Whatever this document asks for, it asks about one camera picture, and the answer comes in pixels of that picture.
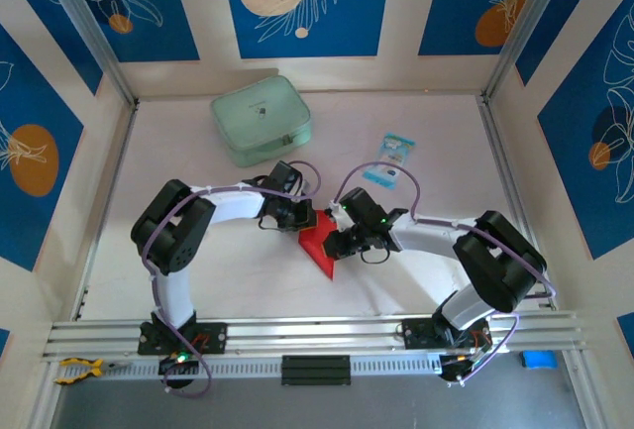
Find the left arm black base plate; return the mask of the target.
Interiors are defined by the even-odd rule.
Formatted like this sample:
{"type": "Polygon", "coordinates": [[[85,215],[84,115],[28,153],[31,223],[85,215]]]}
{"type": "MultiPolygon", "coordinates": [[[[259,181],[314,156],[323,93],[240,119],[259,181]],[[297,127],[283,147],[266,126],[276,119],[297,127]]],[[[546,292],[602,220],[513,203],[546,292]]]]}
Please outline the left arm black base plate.
{"type": "MultiPolygon", "coordinates": [[[[202,355],[222,355],[227,344],[228,325],[220,323],[186,323],[178,329],[179,334],[202,355]]],[[[161,321],[144,322],[137,353],[142,356],[167,356],[177,352],[188,352],[186,345],[161,321]]]]}

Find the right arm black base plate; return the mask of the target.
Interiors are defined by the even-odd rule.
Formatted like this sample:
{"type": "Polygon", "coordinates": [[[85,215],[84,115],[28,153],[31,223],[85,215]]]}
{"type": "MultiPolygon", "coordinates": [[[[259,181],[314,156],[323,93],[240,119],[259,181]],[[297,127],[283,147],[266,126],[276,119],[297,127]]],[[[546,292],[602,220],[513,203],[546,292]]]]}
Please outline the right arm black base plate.
{"type": "Polygon", "coordinates": [[[451,327],[434,318],[408,318],[401,322],[401,335],[407,350],[489,350],[492,339],[486,319],[476,320],[465,330],[451,327]]]}

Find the aluminium cross rail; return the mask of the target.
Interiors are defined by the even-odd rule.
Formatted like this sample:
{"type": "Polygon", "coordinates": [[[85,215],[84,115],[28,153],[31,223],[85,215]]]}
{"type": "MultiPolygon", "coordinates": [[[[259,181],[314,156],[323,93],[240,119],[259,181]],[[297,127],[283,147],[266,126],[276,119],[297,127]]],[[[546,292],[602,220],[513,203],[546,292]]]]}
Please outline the aluminium cross rail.
{"type": "MultiPolygon", "coordinates": [[[[402,353],[403,315],[371,317],[292,317],[230,319],[225,355],[246,357],[291,354],[370,355],[402,353]]],[[[55,322],[43,349],[47,361],[72,356],[134,357],[139,320],[55,322]]],[[[587,348],[585,324],[572,311],[525,311],[504,351],[587,348]]]]}

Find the red square paper sheet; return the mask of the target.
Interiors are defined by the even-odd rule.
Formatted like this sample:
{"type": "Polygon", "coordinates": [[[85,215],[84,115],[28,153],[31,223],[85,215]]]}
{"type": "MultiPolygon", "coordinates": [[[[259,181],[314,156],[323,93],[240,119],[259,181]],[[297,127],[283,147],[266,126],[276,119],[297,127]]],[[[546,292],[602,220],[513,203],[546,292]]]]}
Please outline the red square paper sheet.
{"type": "Polygon", "coordinates": [[[335,260],[326,254],[324,244],[331,232],[337,230],[324,210],[316,211],[316,223],[299,232],[298,243],[315,265],[330,279],[334,279],[335,260]]]}

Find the mint green zip pouch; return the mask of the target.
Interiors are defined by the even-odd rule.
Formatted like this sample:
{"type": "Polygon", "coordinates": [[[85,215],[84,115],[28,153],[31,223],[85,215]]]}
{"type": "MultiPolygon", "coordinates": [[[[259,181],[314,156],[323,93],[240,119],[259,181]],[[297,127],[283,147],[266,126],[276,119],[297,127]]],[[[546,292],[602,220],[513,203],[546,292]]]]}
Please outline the mint green zip pouch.
{"type": "Polygon", "coordinates": [[[290,153],[312,136],[311,112],[292,83],[270,76],[210,103],[227,154],[249,167],[290,153]]]}

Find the small blue block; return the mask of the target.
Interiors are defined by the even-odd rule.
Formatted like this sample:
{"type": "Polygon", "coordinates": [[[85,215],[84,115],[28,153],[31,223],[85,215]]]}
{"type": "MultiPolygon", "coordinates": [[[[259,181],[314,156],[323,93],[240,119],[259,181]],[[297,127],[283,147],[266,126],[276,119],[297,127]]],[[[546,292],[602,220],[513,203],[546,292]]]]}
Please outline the small blue block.
{"type": "Polygon", "coordinates": [[[559,365],[553,351],[523,351],[520,360],[522,367],[528,370],[554,370],[559,365]]]}

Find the aluminium side rail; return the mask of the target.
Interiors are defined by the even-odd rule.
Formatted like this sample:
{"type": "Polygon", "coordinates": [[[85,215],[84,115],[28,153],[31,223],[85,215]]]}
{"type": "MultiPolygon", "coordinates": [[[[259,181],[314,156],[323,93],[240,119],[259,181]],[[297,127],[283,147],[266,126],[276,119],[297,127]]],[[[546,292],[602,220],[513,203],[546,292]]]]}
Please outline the aluminium side rail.
{"type": "Polygon", "coordinates": [[[96,252],[105,229],[105,224],[111,208],[111,201],[117,187],[120,171],[130,143],[132,131],[138,115],[140,101],[126,110],[119,120],[104,162],[99,185],[86,226],[85,240],[79,253],[79,267],[81,270],[67,316],[70,321],[76,321],[82,316],[85,296],[88,293],[89,280],[95,262],[96,252]]]}
{"type": "Polygon", "coordinates": [[[478,95],[476,97],[477,107],[481,120],[485,129],[491,153],[493,155],[497,171],[500,177],[504,195],[508,204],[511,217],[510,221],[516,226],[519,232],[528,240],[528,242],[539,251],[535,234],[529,224],[523,202],[521,200],[519,190],[512,171],[511,163],[507,155],[505,146],[502,141],[499,129],[495,122],[491,108],[485,96],[478,95]]]}

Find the aluminium frame post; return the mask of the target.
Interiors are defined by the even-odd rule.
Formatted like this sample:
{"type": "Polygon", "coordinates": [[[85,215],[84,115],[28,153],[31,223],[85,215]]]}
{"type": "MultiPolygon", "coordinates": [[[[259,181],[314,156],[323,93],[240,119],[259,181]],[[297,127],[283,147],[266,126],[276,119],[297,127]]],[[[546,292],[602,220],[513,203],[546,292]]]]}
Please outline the aluminium frame post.
{"type": "Polygon", "coordinates": [[[501,49],[498,61],[486,87],[481,93],[481,98],[485,105],[491,104],[506,76],[515,66],[515,62],[523,52],[550,1],[526,0],[506,43],[501,49]]]}
{"type": "Polygon", "coordinates": [[[130,106],[138,105],[119,61],[85,0],[58,0],[66,16],[89,49],[100,69],[108,76],[119,96],[130,106]]]}

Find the blue white snack packet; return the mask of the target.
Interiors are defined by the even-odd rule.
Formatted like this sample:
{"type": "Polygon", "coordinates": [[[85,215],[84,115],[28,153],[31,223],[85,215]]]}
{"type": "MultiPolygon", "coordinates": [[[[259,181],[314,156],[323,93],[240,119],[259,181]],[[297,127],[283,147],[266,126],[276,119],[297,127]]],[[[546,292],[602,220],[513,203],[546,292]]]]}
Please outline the blue white snack packet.
{"type": "Polygon", "coordinates": [[[394,134],[386,134],[378,148],[376,161],[381,164],[369,166],[363,173],[363,178],[387,189],[394,189],[405,168],[408,156],[415,148],[412,140],[394,134]]]}

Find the yellow handled pliers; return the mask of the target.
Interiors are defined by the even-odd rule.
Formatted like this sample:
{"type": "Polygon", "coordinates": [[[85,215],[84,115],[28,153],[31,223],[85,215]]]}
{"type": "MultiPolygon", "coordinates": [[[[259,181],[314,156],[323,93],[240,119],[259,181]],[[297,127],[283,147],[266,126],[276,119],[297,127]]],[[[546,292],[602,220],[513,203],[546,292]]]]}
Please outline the yellow handled pliers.
{"type": "Polygon", "coordinates": [[[71,371],[70,376],[58,377],[54,382],[58,385],[73,385],[84,380],[102,377],[108,375],[111,372],[122,370],[131,365],[131,362],[124,361],[110,361],[104,359],[89,360],[85,358],[67,358],[61,360],[59,365],[62,368],[69,369],[71,371]]]}

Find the black ribbed bracket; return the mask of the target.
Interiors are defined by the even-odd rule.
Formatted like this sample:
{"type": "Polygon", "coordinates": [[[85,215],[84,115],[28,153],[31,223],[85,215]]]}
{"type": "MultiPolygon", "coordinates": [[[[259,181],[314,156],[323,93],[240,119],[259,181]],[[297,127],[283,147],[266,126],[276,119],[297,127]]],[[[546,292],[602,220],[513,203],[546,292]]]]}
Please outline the black ribbed bracket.
{"type": "Polygon", "coordinates": [[[281,384],[286,386],[339,386],[351,384],[349,356],[283,356],[281,384]]]}

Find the small black controller board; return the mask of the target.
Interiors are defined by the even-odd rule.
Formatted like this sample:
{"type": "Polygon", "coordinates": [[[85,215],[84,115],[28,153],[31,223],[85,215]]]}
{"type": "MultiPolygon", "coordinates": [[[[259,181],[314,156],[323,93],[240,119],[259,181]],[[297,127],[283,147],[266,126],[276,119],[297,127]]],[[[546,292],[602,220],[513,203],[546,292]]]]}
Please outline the small black controller board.
{"type": "Polygon", "coordinates": [[[493,351],[478,351],[468,355],[441,356],[440,378],[448,385],[465,385],[465,382],[483,368],[493,357],[493,351]]]}
{"type": "Polygon", "coordinates": [[[183,389],[193,383],[192,377],[199,373],[199,362],[187,352],[176,352],[160,360],[158,375],[168,389],[183,389]]]}

